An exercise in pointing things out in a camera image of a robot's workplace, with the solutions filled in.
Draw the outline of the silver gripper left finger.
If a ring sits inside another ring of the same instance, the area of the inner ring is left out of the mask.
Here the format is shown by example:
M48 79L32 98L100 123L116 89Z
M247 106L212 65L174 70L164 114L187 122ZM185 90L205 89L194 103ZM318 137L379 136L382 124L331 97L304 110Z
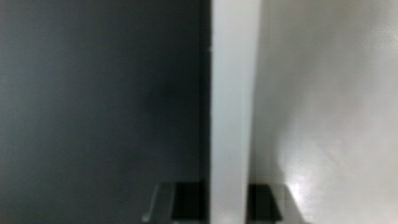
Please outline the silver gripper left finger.
M142 224L208 224L208 194L203 182L157 185Z

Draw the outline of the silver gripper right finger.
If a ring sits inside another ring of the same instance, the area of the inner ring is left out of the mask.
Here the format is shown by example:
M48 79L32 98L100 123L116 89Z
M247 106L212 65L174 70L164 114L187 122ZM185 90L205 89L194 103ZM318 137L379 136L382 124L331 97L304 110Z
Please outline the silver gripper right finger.
M246 224L311 224L301 215L290 192L278 198L269 184L251 184L247 189Z

